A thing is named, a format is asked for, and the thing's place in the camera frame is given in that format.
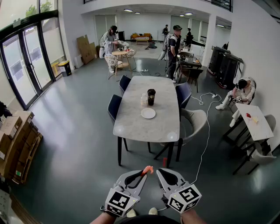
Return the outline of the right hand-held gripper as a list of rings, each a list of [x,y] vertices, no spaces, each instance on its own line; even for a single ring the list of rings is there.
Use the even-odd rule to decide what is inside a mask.
[[[164,194],[161,200],[167,208],[184,213],[199,202],[202,194],[194,184],[185,182],[181,174],[171,169],[160,168],[156,171],[160,188]]]

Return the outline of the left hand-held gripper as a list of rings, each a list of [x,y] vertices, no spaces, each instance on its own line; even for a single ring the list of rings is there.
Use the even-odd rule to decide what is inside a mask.
[[[110,189],[105,201],[104,211],[115,217],[125,216],[140,201],[140,193],[147,180],[141,176],[143,170],[122,174]]]

